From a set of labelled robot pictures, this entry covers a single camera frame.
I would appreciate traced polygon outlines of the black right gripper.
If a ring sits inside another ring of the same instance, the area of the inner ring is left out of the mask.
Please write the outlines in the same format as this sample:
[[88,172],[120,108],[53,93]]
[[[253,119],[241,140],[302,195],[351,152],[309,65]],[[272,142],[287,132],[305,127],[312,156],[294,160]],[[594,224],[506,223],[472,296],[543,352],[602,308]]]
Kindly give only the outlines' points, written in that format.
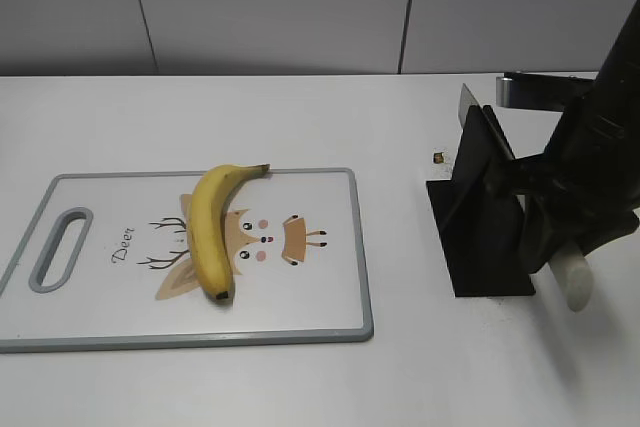
[[490,161],[494,197],[518,196],[524,220],[517,248],[527,274],[567,245],[611,242],[639,218],[639,83],[598,78],[567,106],[542,153]]

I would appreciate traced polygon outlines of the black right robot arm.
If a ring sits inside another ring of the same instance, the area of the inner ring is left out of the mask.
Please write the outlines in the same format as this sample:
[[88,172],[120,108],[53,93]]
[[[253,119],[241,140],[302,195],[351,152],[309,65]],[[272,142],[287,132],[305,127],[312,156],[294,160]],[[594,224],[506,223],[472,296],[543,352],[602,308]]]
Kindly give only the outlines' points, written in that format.
[[492,194],[525,200],[517,249],[525,271],[537,272],[569,243],[588,254],[638,228],[637,7],[594,80],[507,72],[497,100],[561,114],[541,153],[495,161],[485,177]]

